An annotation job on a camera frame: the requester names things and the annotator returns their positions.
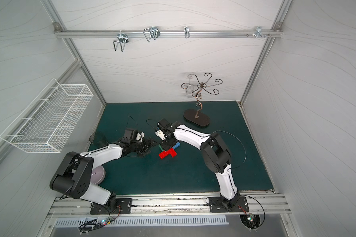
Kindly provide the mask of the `blue lego plate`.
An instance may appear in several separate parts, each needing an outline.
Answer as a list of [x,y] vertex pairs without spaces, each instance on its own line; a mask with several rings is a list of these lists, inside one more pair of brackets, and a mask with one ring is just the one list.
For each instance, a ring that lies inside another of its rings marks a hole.
[[173,146],[173,149],[175,150],[176,148],[178,148],[180,146],[180,142],[177,142],[174,146]]

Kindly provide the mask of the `red lego brick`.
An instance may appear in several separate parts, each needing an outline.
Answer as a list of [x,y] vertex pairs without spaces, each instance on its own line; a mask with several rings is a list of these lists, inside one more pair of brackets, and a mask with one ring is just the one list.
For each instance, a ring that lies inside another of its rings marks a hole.
[[170,155],[171,155],[172,157],[175,157],[175,156],[177,155],[177,152],[175,151],[174,148],[171,148],[171,149],[169,150],[169,153],[170,153]]
[[169,151],[162,151],[161,153],[158,154],[159,158],[162,160],[166,157],[168,157],[171,153]]

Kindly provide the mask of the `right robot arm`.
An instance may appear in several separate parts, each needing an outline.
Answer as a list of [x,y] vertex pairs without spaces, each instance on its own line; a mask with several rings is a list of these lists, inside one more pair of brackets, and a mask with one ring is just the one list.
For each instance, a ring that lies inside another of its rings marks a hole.
[[205,165],[215,173],[220,186],[220,196],[230,205],[239,199],[231,172],[231,151],[217,133],[201,133],[180,122],[170,123],[162,119],[157,123],[155,134],[161,139],[160,145],[168,151],[178,142],[185,142],[200,150]]

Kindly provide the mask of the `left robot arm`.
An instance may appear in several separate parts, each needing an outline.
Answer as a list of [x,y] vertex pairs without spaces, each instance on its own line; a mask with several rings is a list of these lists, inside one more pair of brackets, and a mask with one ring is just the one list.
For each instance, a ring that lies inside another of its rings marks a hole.
[[74,199],[105,205],[115,196],[107,189],[91,182],[92,171],[110,161],[135,153],[143,157],[157,143],[135,129],[126,129],[124,136],[105,147],[84,153],[67,153],[52,177],[49,187]]

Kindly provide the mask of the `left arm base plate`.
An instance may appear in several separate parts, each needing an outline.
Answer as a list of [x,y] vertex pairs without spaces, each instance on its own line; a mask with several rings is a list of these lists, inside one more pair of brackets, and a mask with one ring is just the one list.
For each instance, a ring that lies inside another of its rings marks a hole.
[[106,214],[130,214],[132,207],[132,198],[116,198],[110,199],[107,204],[101,205],[93,203],[91,215],[106,215]]

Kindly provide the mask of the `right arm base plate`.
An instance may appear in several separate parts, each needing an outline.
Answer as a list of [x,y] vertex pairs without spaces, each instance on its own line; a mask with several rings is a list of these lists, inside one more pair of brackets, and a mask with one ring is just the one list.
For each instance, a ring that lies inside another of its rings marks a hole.
[[227,200],[222,196],[208,197],[206,204],[211,213],[249,212],[247,199],[241,196],[235,196],[232,200]]

